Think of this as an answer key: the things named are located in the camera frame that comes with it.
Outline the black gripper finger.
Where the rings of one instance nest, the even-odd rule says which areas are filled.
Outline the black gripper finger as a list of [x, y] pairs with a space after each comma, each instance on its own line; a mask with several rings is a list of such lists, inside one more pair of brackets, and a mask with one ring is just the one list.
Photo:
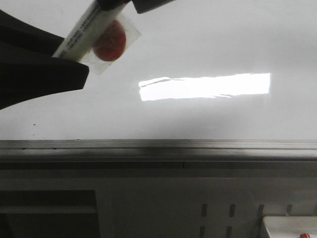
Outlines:
[[81, 90], [86, 65], [54, 58], [63, 38], [0, 12], [0, 107]]
[[161, 7], [173, 0], [97, 0], [102, 10], [113, 10], [123, 4], [132, 2], [137, 13], [142, 14]]

